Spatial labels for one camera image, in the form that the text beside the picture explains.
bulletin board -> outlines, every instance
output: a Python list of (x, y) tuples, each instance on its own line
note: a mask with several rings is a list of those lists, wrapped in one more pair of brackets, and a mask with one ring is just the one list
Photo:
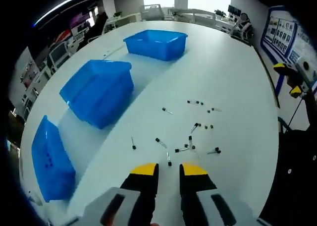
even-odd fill
[[(304, 56), (311, 66), (317, 68), (317, 54), (311, 45), (311, 40), (284, 6), (274, 6), (269, 9), (261, 47), (273, 63), (295, 63), (299, 57)], [(283, 76), (280, 76), (276, 84), (277, 95), (283, 79)]]

blue plastic bin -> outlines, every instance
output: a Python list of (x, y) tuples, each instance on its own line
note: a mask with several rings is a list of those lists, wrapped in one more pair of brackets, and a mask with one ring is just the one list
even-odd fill
[(133, 91), (131, 64), (90, 60), (65, 84), (60, 95), (76, 116), (102, 129), (122, 114)]
[(124, 42), (131, 54), (170, 61), (183, 55), (187, 36), (173, 31), (145, 30), (124, 39)]
[(32, 143), (35, 175), (46, 202), (70, 199), (75, 169), (64, 150), (58, 128), (45, 115)]

white table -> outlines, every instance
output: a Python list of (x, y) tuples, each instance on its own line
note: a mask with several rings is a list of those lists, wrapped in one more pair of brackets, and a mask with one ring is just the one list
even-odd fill
[[(166, 63), (127, 54), (123, 39), (145, 29), (187, 33), (184, 56)], [(97, 130), (68, 110), (59, 91), (86, 61), (104, 58), (131, 62), (136, 91), (116, 125)], [(189, 105), (188, 99), (204, 105)], [(163, 112), (162, 107), (174, 115)], [(207, 113), (211, 107), (222, 112)], [(120, 186), (134, 167), (147, 162), (159, 163), (153, 221), (161, 225), (183, 225), (178, 191), (182, 162), (193, 161), (204, 167), (220, 190), (240, 197), (255, 216), (268, 197), (278, 153), (274, 96), (255, 51), (217, 30), (173, 21), (131, 23), (92, 41), (66, 61), (34, 103), (22, 136), (22, 186), (25, 191), (32, 188), (40, 198), (31, 145), (45, 114), (59, 127), (78, 182), (69, 203), (45, 204), (54, 225), (82, 213), (86, 204), (110, 187)], [(195, 122), (213, 124), (214, 129), (196, 129), (196, 151), (176, 154), (174, 149), (187, 143)], [(166, 150), (155, 141), (157, 137), (168, 145), (172, 167), (167, 165)], [(206, 155), (214, 147), (222, 153)]]

person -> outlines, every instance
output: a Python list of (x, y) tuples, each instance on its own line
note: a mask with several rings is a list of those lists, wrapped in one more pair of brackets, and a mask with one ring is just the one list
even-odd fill
[[(299, 74), (288, 76), (294, 88)], [(288, 130), (279, 137), (276, 172), (267, 202), (260, 214), (273, 226), (313, 223), (312, 192), (316, 186), (317, 100), (312, 89), (303, 97), (310, 126), (306, 131)]]
[(103, 32), (103, 28), (105, 26), (106, 21), (108, 20), (108, 16), (106, 12), (102, 12), (97, 15), (95, 25), (91, 27), (88, 32), (85, 34), (84, 40), (80, 42), (77, 51), (88, 44), (88, 40), (99, 36)]

black cable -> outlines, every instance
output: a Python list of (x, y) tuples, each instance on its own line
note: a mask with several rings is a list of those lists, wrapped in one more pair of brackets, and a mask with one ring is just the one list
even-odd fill
[(303, 100), (303, 98), (302, 98), (301, 101), (298, 103), (298, 105), (297, 105), (297, 107), (296, 107), (296, 109), (295, 109), (295, 111), (294, 111), (294, 113), (293, 113), (293, 116), (291, 117), (291, 120), (289, 121), (289, 123), (288, 123), (288, 125), (287, 125), (287, 128), (289, 128), (289, 126), (290, 126), (290, 124), (291, 124), (291, 122), (292, 122), (292, 120), (293, 120), (293, 118), (294, 118), (294, 116), (295, 116), (295, 114), (296, 114), (296, 112), (297, 112), (297, 110), (298, 110), (298, 108), (299, 108), (299, 105), (301, 104), (302, 100)]

